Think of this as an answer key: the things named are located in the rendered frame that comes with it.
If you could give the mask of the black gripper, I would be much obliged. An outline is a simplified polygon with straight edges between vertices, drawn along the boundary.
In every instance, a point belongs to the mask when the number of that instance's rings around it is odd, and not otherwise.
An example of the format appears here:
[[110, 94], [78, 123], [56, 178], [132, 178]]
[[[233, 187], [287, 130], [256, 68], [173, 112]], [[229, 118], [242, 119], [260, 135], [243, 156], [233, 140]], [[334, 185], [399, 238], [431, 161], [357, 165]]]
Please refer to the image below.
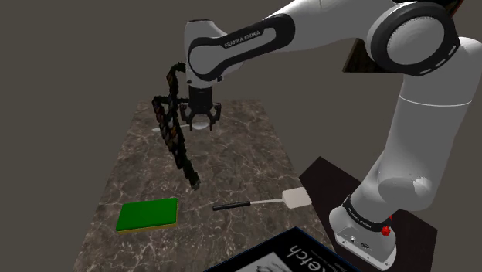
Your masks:
[[179, 104], [179, 112], [181, 119], [186, 123], [191, 131], [192, 118], [191, 112], [194, 114], [207, 114], [209, 119], [209, 130], [213, 129], [213, 125], [220, 120], [222, 105], [212, 102], [212, 87], [197, 88], [188, 87], [189, 101], [182, 100]]

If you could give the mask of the black book with pale lettering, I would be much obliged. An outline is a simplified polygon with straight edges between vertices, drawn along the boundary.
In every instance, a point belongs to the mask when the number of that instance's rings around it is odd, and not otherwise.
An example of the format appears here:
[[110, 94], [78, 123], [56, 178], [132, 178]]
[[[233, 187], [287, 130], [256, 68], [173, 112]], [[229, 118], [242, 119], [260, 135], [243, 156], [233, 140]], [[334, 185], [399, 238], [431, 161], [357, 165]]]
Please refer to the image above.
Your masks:
[[293, 227], [203, 272], [361, 272]]

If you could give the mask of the dark robot stand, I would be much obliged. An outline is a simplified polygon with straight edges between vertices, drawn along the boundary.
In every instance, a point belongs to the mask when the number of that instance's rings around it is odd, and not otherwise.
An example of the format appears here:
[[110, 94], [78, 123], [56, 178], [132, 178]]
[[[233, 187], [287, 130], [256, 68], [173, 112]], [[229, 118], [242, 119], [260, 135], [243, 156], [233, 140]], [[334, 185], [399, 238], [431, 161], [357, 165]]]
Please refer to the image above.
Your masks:
[[[329, 224], [330, 211], [342, 204], [360, 182], [322, 157], [301, 174], [300, 181], [335, 253], [361, 272], [382, 272], [337, 244]], [[393, 215], [392, 232], [396, 235], [397, 253], [393, 265], [385, 272], [432, 272], [437, 229], [412, 213], [399, 210]]]

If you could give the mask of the white spoon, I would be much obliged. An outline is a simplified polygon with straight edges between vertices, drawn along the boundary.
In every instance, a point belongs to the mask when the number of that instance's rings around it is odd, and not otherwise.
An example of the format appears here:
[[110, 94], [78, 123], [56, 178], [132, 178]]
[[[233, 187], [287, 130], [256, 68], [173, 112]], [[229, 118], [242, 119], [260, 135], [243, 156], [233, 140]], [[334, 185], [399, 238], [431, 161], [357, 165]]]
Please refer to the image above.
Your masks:
[[209, 122], [204, 122], [204, 121], [194, 122], [191, 124], [183, 124], [182, 122], [175, 121], [174, 118], [168, 118], [167, 115], [165, 116], [160, 115], [158, 120], [160, 121], [159, 126], [156, 128], [153, 128], [152, 129], [153, 132], [168, 133], [172, 131], [172, 129], [176, 130], [176, 125], [178, 125], [180, 128], [190, 128], [194, 130], [203, 130], [210, 125]]

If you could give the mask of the green and yellow sponge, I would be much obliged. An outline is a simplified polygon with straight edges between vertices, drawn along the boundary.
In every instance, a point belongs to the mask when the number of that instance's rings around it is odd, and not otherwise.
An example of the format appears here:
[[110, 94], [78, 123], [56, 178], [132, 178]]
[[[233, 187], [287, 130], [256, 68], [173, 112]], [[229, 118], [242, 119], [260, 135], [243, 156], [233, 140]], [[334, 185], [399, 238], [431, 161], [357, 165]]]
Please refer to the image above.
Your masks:
[[115, 230], [134, 233], [177, 225], [178, 199], [129, 202], [122, 205]]

